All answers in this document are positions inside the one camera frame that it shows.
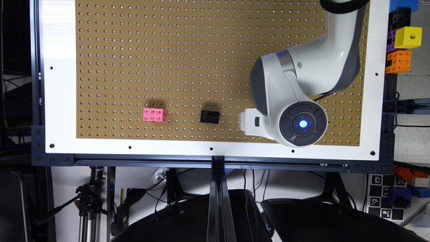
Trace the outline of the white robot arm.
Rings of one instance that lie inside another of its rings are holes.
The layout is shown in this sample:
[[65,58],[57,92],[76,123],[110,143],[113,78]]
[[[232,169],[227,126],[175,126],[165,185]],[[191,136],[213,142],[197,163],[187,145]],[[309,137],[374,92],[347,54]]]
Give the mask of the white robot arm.
[[327,131],[312,96],[343,91],[360,72],[359,42],[367,1],[321,1],[325,32],[312,42],[259,57],[250,73],[254,108],[239,115],[248,136],[308,147]]

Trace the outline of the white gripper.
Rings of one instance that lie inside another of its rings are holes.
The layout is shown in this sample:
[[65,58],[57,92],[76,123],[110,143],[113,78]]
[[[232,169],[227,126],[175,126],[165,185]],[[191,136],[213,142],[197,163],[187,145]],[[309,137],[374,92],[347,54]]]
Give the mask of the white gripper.
[[273,139],[268,132],[270,119],[257,108],[246,108],[244,112],[239,114],[239,128],[248,136]]

